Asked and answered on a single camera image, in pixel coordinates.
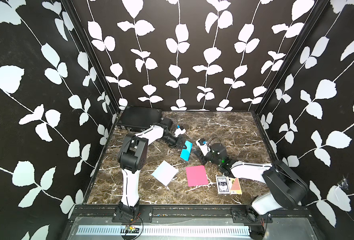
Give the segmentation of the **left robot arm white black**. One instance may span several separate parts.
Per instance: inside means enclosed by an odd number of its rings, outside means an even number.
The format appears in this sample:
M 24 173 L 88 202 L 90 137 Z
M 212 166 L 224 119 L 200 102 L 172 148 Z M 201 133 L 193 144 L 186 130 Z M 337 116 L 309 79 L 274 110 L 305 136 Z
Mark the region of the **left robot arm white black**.
M 139 213 L 139 175 L 146 164 L 148 146 L 162 140 L 172 149 L 187 148 L 182 136 L 172 133 L 173 121 L 164 118 L 160 123 L 136 134 L 127 134 L 118 154 L 117 161 L 123 174 L 123 194 L 118 203 L 118 211 L 132 218 Z

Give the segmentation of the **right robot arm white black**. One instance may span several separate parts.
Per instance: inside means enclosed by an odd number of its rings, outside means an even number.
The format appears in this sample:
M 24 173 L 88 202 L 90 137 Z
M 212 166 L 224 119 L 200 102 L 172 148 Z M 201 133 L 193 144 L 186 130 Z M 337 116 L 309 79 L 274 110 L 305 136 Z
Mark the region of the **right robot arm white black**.
M 246 163 L 231 159 L 221 143 L 210 144 L 205 139 L 199 139 L 196 144 L 199 149 L 193 153 L 201 163 L 212 163 L 223 174 L 218 182 L 221 194 L 230 194 L 231 187 L 240 179 L 258 181 L 268 187 L 266 194 L 256 197 L 247 206 L 246 213 L 250 217 L 256 218 L 280 208 L 293 209 L 309 191 L 308 185 L 282 161 L 272 164 Z

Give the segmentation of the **blue square paper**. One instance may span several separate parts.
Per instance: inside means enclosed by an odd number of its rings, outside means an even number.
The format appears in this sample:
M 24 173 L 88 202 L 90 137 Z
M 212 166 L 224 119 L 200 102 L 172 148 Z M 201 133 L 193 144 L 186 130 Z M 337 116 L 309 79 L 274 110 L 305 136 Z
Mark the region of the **blue square paper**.
M 186 141 L 185 146 L 186 146 L 186 148 L 182 149 L 182 151 L 181 151 L 180 158 L 183 159 L 184 161 L 188 162 L 190 155 L 191 155 L 193 144 L 189 141 Z

